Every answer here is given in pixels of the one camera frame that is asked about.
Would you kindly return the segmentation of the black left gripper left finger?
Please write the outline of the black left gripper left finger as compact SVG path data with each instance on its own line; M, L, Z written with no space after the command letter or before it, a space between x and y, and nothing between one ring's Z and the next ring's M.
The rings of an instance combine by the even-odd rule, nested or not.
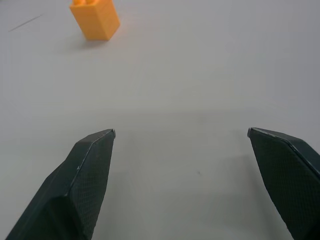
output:
M44 180L8 240L90 240L104 196L116 132L106 129L75 143Z

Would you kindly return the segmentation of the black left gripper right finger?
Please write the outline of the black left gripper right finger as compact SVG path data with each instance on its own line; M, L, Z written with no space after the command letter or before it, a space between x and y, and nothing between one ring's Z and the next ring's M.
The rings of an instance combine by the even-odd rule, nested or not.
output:
M304 140L251 127L264 186L295 240L320 238L320 155Z

